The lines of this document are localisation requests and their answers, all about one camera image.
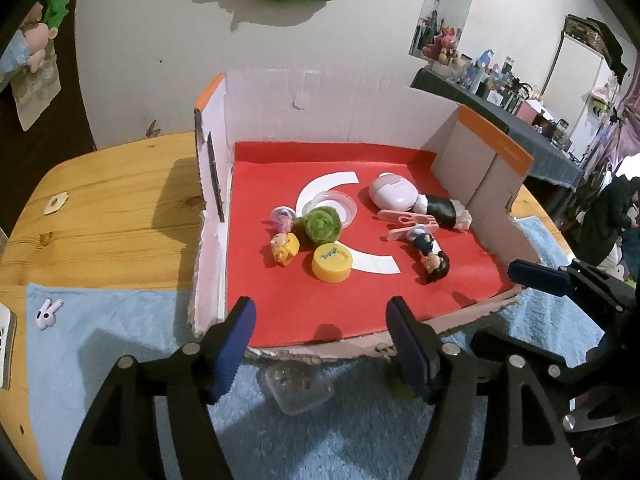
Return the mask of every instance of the yellow lid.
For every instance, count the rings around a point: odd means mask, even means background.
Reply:
[[[314,252],[311,269],[324,282],[339,283],[349,277],[353,257],[346,247],[338,244],[324,244]]]

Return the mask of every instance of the person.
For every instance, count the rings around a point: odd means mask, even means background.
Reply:
[[[628,213],[638,201],[639,192],[640,178],[628,180],[624,175],[602,190],[584,215],[576,258],[616,275],[615,268],[622,259],[618,243],[621,230],[638,227]]]

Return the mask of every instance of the wood grain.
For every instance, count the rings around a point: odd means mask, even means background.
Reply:
[[[69,199],[44,216],[53,195]],[[0,264],[0,301],[17,317],[10,389],[0,424],[27,466],[44,474],[29,417],[24,294],[29,282],[89,288],[190,288],[203,209],[192,132],[140,140],[68,160],[33,192]],[[539,217],[568,245],[522,187],[516,218]]]

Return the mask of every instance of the mirror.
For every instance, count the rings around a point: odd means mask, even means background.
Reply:
[[[424,0],[409,54],[436,59],[440,52],[432,52],[433,49],[428,48],[428,45],[433,42],[433,38],[442,31],[443,27],[449,31],[455,41],[459,41],[470,7],[471,0]]]

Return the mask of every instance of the green fuzzy ball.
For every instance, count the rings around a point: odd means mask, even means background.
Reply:
[[[330,244],[340,237],[342,222],[333,207],[319,206],[302,217],[306,235],[316,246]]]

